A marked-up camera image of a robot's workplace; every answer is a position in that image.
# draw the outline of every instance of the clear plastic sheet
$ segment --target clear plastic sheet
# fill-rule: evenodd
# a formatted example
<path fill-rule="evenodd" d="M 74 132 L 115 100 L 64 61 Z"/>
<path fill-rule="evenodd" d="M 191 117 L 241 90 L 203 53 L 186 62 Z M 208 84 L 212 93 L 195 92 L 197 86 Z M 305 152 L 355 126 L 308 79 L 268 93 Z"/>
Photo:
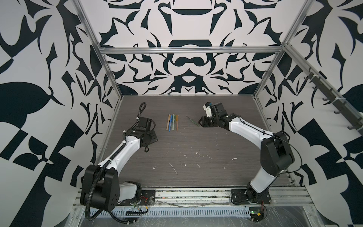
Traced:
<path fill-rule="evenodd" d="M 310 227 L 302 206 L 267 207 L 268 215 L 259 223 L 240 217 L 200 217 L 200 218 L 139 218 L 134 227 Z M 86 221 L 82 217 L 79 227 L 117 227 L 127 226 L 110 218 L 96 218 Z"/>

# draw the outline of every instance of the red wire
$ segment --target red wire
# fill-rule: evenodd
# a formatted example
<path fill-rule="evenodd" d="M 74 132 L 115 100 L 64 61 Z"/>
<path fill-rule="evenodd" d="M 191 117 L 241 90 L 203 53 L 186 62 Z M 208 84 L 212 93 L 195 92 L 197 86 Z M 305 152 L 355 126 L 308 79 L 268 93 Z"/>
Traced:
<path fill-rule="evenodd" d="M 148 200 L 148 198 L 146 198 L 145 196 L 141 196 L 140 198 L 145 199 L 145 204 L 146 204 L 146 201 Z"/>

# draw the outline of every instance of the hook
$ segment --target hook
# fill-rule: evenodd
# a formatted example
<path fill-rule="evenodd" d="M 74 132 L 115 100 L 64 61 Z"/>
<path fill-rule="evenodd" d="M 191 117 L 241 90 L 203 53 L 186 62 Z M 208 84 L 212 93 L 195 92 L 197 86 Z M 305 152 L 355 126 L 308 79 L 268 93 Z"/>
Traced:
<path fill-rule="evenodd" d="M 356 126 L 348 127 L 349 130 L 356 129 Z"/>

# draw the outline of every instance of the black and white patterned wall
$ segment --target black and white patterned wall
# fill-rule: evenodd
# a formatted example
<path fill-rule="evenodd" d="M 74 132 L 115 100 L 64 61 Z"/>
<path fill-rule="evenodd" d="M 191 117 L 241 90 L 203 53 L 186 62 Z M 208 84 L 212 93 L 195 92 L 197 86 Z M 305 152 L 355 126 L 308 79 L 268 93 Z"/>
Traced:
<path fill-rule="evenodd" d="M 280 45 L 304 0 L 81 2 L 103 47 L 179 47 Z M 107 60 L 123 94 L 252 94 L 272 59 L 210 53 Z"/>
<path fill-rule="evenodd" d="M 274 53 L 109 54 L 123 94 L 252 94 Z"/>
<path fill-rule="evenodd" d="M 118 96 L 69 0 L 0 3 L 1 226 L 55 226 Z"/>
<path fill-rule="evenodd" d="M 317 0 L 293 46 L 362 112 L 362 2 Z M 258 97 L 272 131 L 302 156 L 291 170 L 327 224 L 363 224 L 363 137 L 285 54 Z"/>
<path fill-rule="evenodd" d="M 363 2 L 317 0 L 293 47 L 363 112 Z"/>

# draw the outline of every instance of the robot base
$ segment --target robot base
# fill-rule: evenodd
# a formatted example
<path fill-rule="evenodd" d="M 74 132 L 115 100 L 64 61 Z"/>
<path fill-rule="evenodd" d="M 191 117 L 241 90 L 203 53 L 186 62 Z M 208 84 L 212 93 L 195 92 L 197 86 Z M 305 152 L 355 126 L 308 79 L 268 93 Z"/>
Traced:
<path fill-rule="evenodd" d="M 256 203 L 261 204 L 261 201 L 263 201 L 264 204 L 270 204 L 270 194 L 268 190 L 256 194 L 256 197 L 253 199 L 248 198 L 245 189 L 232 189 L 231 193 L 232 193 L 231 202 L 234 204 L 238 205 L 256 204 Z"/>

